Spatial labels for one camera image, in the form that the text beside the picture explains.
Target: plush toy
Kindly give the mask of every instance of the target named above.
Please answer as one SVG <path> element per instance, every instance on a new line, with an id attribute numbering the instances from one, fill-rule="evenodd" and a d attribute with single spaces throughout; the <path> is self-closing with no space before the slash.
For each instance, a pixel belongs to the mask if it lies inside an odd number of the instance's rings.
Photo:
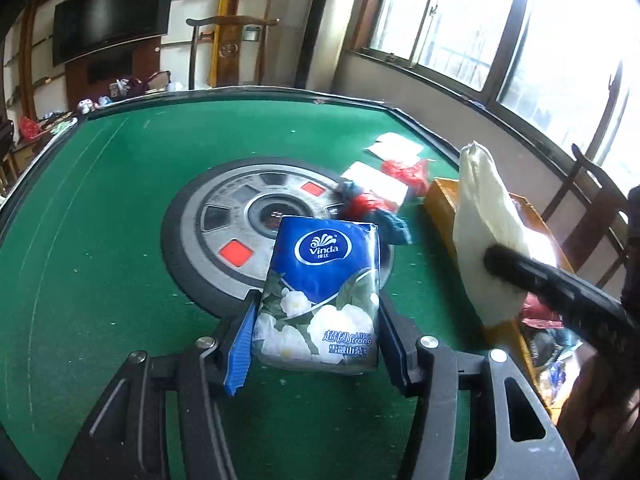
<path id="1" fill-rule="evenodd" d="M 82 99 L 82 101 L 78 103 L 78 111 L 81 114 L 87 114 L 89 112 L 94 111 L 94 109 L 95 109 L 94 102 L 91 101 L 91 99 Z"/>

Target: wall-mounted tv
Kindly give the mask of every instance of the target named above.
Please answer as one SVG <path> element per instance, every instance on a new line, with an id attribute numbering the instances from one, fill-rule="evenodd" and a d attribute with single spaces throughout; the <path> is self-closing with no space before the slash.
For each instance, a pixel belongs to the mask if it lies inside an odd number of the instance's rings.
<path id="1" fill-rule="evenodd" d="M 65 0 L 53 20 L 53 64 L 109 46 L 162 36 L 171 0 Z"/>

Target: tissue pack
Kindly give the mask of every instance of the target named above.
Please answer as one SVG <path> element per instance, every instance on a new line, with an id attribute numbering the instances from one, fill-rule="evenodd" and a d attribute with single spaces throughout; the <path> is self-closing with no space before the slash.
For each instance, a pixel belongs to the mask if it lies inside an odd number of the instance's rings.
<path id="1" fill-rule="evenodd" d="M 254 327 L 254 354 L 289 370 L 375 370 L 379 270 L 375 225 L 283 217 Z"/>

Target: wooden chair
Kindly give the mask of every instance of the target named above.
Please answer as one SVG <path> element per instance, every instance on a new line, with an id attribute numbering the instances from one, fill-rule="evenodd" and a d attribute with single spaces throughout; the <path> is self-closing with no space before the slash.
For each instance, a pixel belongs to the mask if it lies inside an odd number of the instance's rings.
<path id="1" fill-rule="evenodd" d="M 0 119 L 0 194 L 18 179 L 18 167 L 11 149 L 14 145 L 14 123 Z"/>
<path id="2" fill-rule="evenodd" d="M 218 26 L 218 78 L 216 86 L 236 86 L 239 84 L 240 72 L 240 47 L 242 44 L 242 32 L 247 25 L 260 27 L 258 47 L 258 61 L 256 67 L 256 80 L 262 84 L 264 72 L 264 45 L 267 38 L 267 30 L 274 27 L 280 20 L 262 20 L 251 16 L 213 16 L 204 20 L 187 19 L 187 25 L 193 27 L 191 37 L 191 54 L 189 57 L 189 90 L 195 86 L 196 49 L 200 39 L 200 27 L 205 25 Z"/>
<path id="3" fill-rule="evenodd" d="M 590 171 L 598 180 L 601 185 L 599 192 L 587 206 L 587 211 L 584 216 L 561 246 L 562 252 L 566 255 L 571 266 L 575 271 L 578 271 L 611 228 L 611 224 L 613 224 L 618 213 L 620 211 L 628 212 L 628 201 L 611 177 L 600 166 L 597 166 L 586 158 L 578 146 L 572 144 L 571 150 L 574 152 L 575 164 L 556 195 L 542 213 L 542 219 L 546 222 L 558 208 L 562 199 L 572 188 L 581 168 Z M 615 274 L 620 265 L 626 262 L 626 250 L 622 244 L 618 242 L 614 248 L 618 252 L 618 258 L 598 281 L 596 284 L 598 287 L 603 287 Z"/>

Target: cardboard box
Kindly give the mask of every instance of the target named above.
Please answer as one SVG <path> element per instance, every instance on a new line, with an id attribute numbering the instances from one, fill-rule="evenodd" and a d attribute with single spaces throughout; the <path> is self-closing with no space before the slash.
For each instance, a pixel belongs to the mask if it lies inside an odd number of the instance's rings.
<path id="1" fill-rule="evenodd" d="M 569 265 L 569 261 L 564 256 L 560 245 L 538 212 L 533 209 L 533 206 L 526 198 L 512 193 L 510 193 L 510 196 L 521 217 L 525 218 L 525 224 L 530 229 L 548 236 L 554 253 L 556 254 L 558 267 L 573 273 L 574 270 L 571 268 L 571 265 Z M 453 219 L 458 208 L 458 200 L 458 181 L 448 178 L 434 179 L 424 199 L 424 208 L 431 216 L 433 223 L 440 233 L 440 237 L 444 241 L 444 245 L 447 247 L 447 251 L 449 251 L 450 256 L 456 264 L 458 264 L 458 258 L 456 248 L 453 245 Z M 490 330 L 485 330 L 484 336 L 492 348 L 503 348 L 509 353 L 527 380 L 529 380 L 529 383 L 532 384 L 538 396 L 542 398 L 529 353 L 529 347 L 520 333 L 517 320 L 505 321 L 492 327 Z M 565 399 L 556 399 L 553 405 L 550 406 L 545 404 L 546 410 L 554 422 L 558 421 L 564 400 Z"/>

